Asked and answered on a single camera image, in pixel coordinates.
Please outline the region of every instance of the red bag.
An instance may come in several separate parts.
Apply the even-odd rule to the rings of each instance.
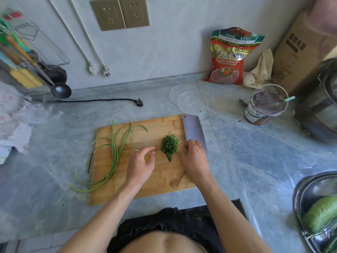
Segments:
[[[242,85],[243,59],[259,46],[264,37],[238,27],[213,31],[213,69],[204,81]]]

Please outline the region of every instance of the metal ladle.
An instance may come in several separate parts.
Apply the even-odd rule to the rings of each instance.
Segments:
[[[71,89],[65,83],[54,83],[42,70],[42,68],[34,62],[30,56],[8,35],[6,35],[6,40],[33,66],[39,73],[52,85],[50,92],[54,97],[60,99],[66,99],[71,96]]]

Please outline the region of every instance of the cardboard box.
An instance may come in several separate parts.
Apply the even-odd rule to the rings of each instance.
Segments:
[[[272,79],[289,96],[305,95],[318,85],[326,60],[337,56],[337,38],[318,33],[301,12],[274,53]]]

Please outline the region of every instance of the cleaver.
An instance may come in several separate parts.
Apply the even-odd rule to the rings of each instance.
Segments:
[[[200,141],[201,145],[205,149],[205,153],[207,153],[205,136],[203,128],[201,127],[199,117],[196,115],[187,115],[187,114],[183,114],[182,117],[186,141],[190,139],[193,139],[194,141],[196,140]]]

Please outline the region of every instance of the marble countertop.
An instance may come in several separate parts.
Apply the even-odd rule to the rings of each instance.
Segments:
[[[256,231],[277,253],[306,252],[292,213],[296,183],[307,175],[335,169],[336,147],[315,141],[301,130],[289,107],[263,126],[249,124],[238,99],[252,89],[199,80],[200,75],[124,83],[78,90],[73,97],[140,98],[128,101],[56,103],[64,114],[34,126],[29,154],[12,151],[0,166],[0,242],[79,228],[101,206],[89,207],[88,195],[69,187],[74,172],[86,173],[96,129],[127,120],[139,121],[180,114],[170,102],[170,89],[195,85],[208,98],[200,115],[208,161],[223,192],[240,198]],[[204,205],[198,189],[135,199],[123,219],[155,213],[165,207]]]

